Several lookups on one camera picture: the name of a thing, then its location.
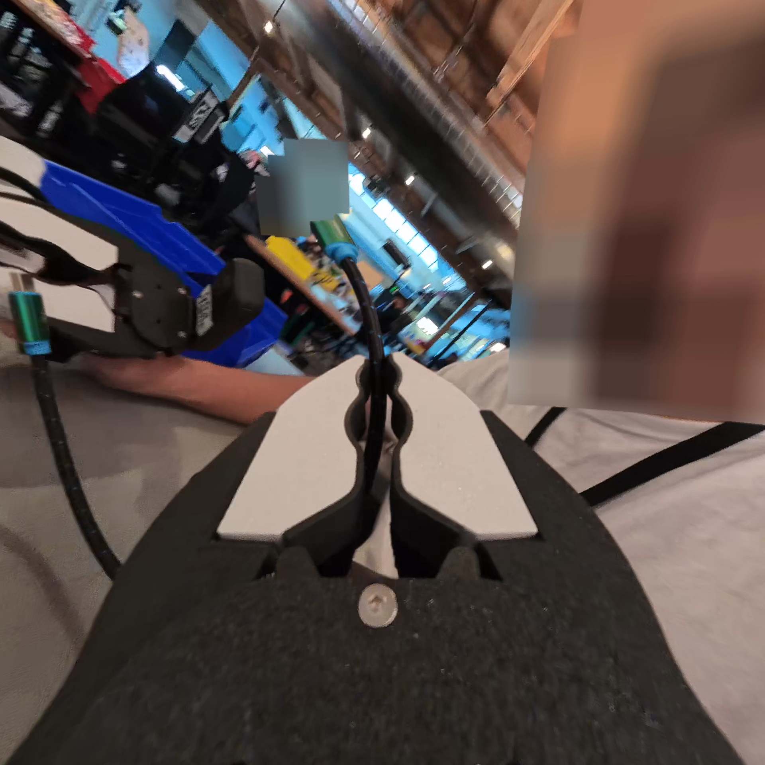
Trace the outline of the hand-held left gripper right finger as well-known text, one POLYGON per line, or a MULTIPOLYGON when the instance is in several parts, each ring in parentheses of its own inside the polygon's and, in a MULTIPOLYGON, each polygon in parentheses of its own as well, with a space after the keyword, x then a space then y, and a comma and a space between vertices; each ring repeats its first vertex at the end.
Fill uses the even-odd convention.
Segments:
POLYGON ((407 355, 389 357, 392 539, 417 572, 437 573, 453 549, 533 539, 538 527, 483 412, 407 355))

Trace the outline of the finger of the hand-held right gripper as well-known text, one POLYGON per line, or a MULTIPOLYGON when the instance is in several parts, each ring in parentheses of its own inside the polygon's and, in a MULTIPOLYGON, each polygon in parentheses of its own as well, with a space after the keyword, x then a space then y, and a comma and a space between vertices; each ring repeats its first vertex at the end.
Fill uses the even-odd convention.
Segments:
POLYGON ((35 200, 3 194, 1 266, 47 284, 110 284, 119 248, 35 200))
MULTIPOLYGON (((13 321, 10 293, 24 290, 23 270, 17 265, 1 264, 1 319, 13 321)), ((97 290, 74 284, 52 284, 30 275, 29 291, 39 294, 49 320, 60 320, 92 330, 114 333, 116 318, 112 311, 113 291, 106 290, 106 299, 97 290)))

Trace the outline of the black and white sign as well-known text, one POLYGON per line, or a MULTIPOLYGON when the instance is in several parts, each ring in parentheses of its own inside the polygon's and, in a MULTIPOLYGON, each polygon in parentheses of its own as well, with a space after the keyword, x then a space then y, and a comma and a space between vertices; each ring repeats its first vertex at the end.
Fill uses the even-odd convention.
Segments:
POLYGON ((208 86, 196 94, 172 139, 182 145, 192 141, 203 145, 229 116, 227 101, 221 101, 213 88, 208 86))

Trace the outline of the person's white shirt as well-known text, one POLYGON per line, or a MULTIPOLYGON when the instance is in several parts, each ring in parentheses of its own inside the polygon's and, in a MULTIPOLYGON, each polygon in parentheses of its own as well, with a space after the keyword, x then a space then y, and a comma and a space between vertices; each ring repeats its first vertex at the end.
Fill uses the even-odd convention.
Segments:
POLYGON ((763 763, 763 432, 680 464, 717 422, 527 406, 514 371, 503 351, 436 374, 538 455, 514 449, 521 489, 581 493, 493 563, 555 627, 520 763, 574 732, 583 763, 741 763, 716 723, 763 763))

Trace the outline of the black braided cable green plugs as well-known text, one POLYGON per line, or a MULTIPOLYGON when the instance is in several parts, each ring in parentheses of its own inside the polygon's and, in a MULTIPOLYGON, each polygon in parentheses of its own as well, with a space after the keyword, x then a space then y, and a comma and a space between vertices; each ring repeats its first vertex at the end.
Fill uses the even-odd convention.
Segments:
MULTIPOLYGON (((362 489, 351 491, 347 497, 292 526, 280 537, 280 545, 302 546, 309 551, 314 563, 322 566, 331 559, 350 556, 366 534, 365 506, 379 465, 386 415, 386 394, 383 390, 385 355, 377 312, 357 266, 357 247, 348 238, 339 237, 345 230, 339 216, 334 221, 312 223, 311 227, 326 246, 328 254, 345 272, 359 301, 369 352, 368 386, 362 388, 360 394, 359 416, 362 423, 366 421, 363 407, 367 401, 371 407, 362 489)), ((105 575, 114 580, 121 562, 110 549, 87 502, 57 405, 48 364, 51 355, 50 330, 43 309, 43 298, 33 289, 29 273, 12 271, 9 278, 10 286, 4 292, 5 301, 17 345, 21 353, 31 360, 33 388, 63 491, 85 543, 105 575)))

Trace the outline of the person's right forearm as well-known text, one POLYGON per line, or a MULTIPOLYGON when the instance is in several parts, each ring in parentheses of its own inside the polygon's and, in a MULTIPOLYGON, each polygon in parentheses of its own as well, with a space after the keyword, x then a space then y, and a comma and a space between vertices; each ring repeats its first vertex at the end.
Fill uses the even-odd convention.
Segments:
POLYGON ((77 365, 111 389, 171 402, 242 426, 277 411, 314 381, 313 377, 264 374, 185 357, 113 359, 88 353, 77 365))

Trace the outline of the blue plastic bin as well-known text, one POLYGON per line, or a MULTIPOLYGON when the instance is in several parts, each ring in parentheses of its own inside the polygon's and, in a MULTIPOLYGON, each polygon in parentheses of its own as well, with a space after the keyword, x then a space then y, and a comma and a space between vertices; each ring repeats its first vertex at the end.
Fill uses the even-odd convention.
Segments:
MULTIPOLYGON (((195 298, 223 270, 224 261, 182 225, 167 221, 159 206, 52 161, 45 165, 41 192, 54 208, 125 235, 175 271, 195 298)), ((266 298, 259 316, 220 347, 184 355, 246 368, 277 343, 286 319, 266 298)))

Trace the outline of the grey desk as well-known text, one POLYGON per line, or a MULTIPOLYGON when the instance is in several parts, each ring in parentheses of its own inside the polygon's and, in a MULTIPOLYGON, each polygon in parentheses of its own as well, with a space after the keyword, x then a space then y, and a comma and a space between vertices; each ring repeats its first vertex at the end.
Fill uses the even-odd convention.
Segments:
MULTIPOLYGON (((75 467, 124 560, 168 500, 243 426, 111 389, 53 367, 75 467)), ((59 482, 29 359, 2 337, 2 725, 35 715, 81 647, 110 580, 77 530, 59 482)))

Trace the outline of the yellow container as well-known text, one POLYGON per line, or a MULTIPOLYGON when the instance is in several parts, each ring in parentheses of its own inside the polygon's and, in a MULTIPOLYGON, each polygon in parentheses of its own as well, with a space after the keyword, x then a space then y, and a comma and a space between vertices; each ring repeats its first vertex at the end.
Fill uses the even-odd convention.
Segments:
POLYGON ((316 265, 291 239, 271 235, 265 243, 275 258, 297 278, 303 282, 313 282, 316 265))

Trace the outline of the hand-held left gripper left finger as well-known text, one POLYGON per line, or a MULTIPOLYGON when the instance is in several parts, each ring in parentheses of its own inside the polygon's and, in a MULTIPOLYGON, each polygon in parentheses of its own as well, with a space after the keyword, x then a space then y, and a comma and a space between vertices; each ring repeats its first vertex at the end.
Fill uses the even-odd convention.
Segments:
POLYGON ((299 547, 321 573, 349 572, 368 521, 367 368, 353 357, 279 407, 217 527, 220 540, 299 547))

